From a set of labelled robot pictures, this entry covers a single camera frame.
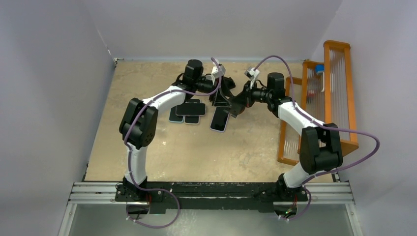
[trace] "wooden board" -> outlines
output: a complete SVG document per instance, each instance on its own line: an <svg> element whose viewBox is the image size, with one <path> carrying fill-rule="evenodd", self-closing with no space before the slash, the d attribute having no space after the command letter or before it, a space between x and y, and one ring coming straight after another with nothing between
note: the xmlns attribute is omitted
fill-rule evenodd
<svg viewBox="0 0 417 236"><path fill-rule="evenodd" d="M126 150L119 124L129 100L151 97L165 90L183 72L185 62L120 61L117 65L103 116L91 152L87 181L119 181L126 169ZM255 63L224 63L226 75L235 80L234 94L241 92L247 77L243 74ZM211 63L205 63L205 72ZM291 63L294 76L302 76L300 63ZM282 63L265 63L260 79L281 72ZM279 124L266 104L255 104L236 119L230 118L224 133L209 129L214 107L201 97L207 113L198 125L168 122L161 114L155 138L148 148L146 169L149 180L159 181L276 181L292 166L278 163ZM331 176L315 179L329 182Z"/></svg>

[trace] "gray wall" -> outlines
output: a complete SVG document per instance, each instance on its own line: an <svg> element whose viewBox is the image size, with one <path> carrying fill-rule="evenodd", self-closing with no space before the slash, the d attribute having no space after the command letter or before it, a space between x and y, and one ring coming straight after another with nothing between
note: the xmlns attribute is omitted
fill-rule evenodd
<svg viewBox="0 0 417 236"><path fill-rule="evenodd" d="M311 56L342 0L87 0L112 55L258 60Z"/></svg>
<svg viewBox="0 0 417 236"><path fill-rule="evenodd" d="M358 129L381 149L343 176L350 180L365 235L417 231L417 2L344 0L325 35L352 46ZM313 59L323 59L322 42ZM375 142L359 137L351 163Z"/></svg>
<svg viewBox="0 0 417 236"><path fill-rule="evenodd" d="M56 235L113 62L79 0L1 0L0 55L0 234Z"/></svg>

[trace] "wall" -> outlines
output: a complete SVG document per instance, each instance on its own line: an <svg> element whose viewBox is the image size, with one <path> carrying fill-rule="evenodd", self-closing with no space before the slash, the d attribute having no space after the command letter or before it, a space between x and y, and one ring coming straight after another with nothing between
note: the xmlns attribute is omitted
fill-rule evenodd
<svg viewBox="0 0 417 236"><path fill-rule="evenodd" d="M342 0L88 0L112 56L259 60L311 56Z"/></svg>
<svg viewBox="0 0 417 236"><path fill-rule="evenodd" d="M323 42L352 46L358 129L381 139L379 152L343 176L350 180L365 235L415 235L417 231L417 2L345 0ZM375 142L359 137L351 163Z"/></svg>
<svg viewBox="0 0 417 236"><path fill-rule="evenodd" d="M56 235L113 62L79 0L1 0L0 55L1 235Z"/></svg>

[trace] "cable connector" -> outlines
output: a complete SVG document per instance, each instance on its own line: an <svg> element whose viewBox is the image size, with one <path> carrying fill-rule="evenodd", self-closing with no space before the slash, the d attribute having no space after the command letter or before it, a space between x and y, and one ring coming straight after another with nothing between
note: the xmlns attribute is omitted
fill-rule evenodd
<svg viewBox="0 0 417 236"><path fill-rule="evenodd" d="M216 82L216 79L220 77L220 73L223 76L224 74L226 74L226 68L224 68L224 66L222 64L219 64L220 67L220 72L219 69L217 69L216 64L214 64L213 62L213 69L211 70L211 81L214 83Z"/></svg>
<svg viewBox="0 0 417 236"><path fill-rule="evenodd" d="M245 75L250 79L250 88L253 87L255 82L258 80L259 70L254 67L250 67L245 71Z"/></svg>

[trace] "wooden frame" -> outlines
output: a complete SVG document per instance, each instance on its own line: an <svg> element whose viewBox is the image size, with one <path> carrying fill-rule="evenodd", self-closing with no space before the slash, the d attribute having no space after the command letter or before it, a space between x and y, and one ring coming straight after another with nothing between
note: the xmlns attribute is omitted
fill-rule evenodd
<svg viewBox="0 0 417 236"><path fill-rule="evenodd" d="M330 84L330 75L331 75L331 67L330 67L330 52L331 51L339 51L344 53L345 59L345 73L346 73L346 92L347 92L347 106L348 106L348 119L349 119L349 128L355 130L356 126L356 113L355 113L355 97L353 91L353 82L352 82L352 65L351 65L351 54L350 54L350 45L348 43L337 42L328 40L324 43L324 66L325 66L325 113L324 113L324 122L331 123L332 122L332 107L331 107L331 84ZM307 85L308 85L308 70L315 68L316 65L323 64L320 62L306 60L303 63L303 71L302 71L302 79L294 78L294 84L301 86L301 101L300 106L302 109L306 110L306 103L307 103ZM290 78L287 77L286 85L285 85L285 94L288 96L290 94ZM299 161L292 160L289 158L284 157L284 147L286 142L286 128L287 123L281 121L280 127L280 137L279 137L279 149L278 149L278 162L288 164L288 165L296 165ZM341 140L342 145L342 155L346 156L349 153L353 152L354 150L358 149L359 145L357 143L357 134L350 133L349 135L350 140ZM301 137L298 140L298 151L300 150L300 143Z"/></svg>

